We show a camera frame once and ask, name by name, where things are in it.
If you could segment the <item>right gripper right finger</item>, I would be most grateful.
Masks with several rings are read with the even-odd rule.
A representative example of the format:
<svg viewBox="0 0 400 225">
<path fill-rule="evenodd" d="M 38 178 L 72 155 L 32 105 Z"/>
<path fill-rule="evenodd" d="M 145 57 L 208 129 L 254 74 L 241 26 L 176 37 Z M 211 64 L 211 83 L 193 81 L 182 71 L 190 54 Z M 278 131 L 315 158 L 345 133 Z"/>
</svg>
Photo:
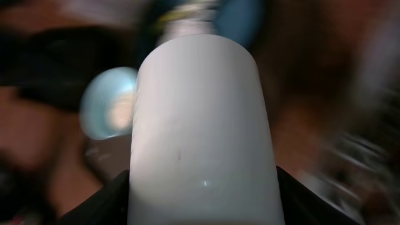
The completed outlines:
<svg viewBox="0 0 400 225">
<path fill-rule="evenodd" d="M 277 167 L 282 210 L 286 225 L 358 225 Z"/>
</svg>

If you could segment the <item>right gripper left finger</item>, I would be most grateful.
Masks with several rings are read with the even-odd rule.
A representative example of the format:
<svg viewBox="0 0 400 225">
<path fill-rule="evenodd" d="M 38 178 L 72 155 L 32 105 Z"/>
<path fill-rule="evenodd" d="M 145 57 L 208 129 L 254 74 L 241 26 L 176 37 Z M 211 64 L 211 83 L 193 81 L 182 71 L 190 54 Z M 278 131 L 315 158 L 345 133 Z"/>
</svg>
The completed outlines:
<svg viewBox="0 0 400 225">
<path fill-rule="evenodd" d="M 125 170 L 83 203 L 63 215 L 59 225 L 126 225 L 129 171 Z"/>
</svg>

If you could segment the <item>light blue bowl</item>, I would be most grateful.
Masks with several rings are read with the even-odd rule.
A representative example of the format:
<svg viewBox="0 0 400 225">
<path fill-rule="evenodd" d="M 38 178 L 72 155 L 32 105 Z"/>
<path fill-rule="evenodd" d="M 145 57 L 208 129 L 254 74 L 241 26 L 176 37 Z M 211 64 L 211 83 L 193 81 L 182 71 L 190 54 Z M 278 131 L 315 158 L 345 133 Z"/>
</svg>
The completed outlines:
<svg viewBox="0 0 400 225">
<path fill-rule="evenodd" d="M 104 140 L 131 132 L 137 76 L 131 67 L 115 67 L 89 83 L 80 105 L 80 123 L 88 137 Z"/>
</svg>

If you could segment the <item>white cup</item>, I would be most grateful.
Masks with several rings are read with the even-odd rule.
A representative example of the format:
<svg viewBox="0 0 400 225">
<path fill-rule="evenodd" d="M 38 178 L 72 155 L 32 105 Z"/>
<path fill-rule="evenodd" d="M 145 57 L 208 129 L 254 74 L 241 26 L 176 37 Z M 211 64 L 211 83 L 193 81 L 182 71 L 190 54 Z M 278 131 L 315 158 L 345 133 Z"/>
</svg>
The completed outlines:
<svg viewBox="0 0 400 225">
<path fill-rule="evenodd" d="M 141 64 L 129 224 L 283 224 L 258 68 L 225 37 L 186 36 Z"/>
</svg>

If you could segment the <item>dark blue plate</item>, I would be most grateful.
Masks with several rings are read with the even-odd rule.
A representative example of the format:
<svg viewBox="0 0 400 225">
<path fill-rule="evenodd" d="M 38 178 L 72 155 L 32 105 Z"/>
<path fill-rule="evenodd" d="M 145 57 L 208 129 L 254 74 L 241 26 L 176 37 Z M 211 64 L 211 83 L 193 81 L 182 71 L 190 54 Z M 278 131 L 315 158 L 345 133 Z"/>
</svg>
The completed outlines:
<svg viewBox="0 0 400 225">
<path fill-rule="evenodd" d="M 249 49 L 262 26 L 265 11 L 263 0 L 223 0 L 219 2 L 214 27 L 220 36 Z"/>
</svg>

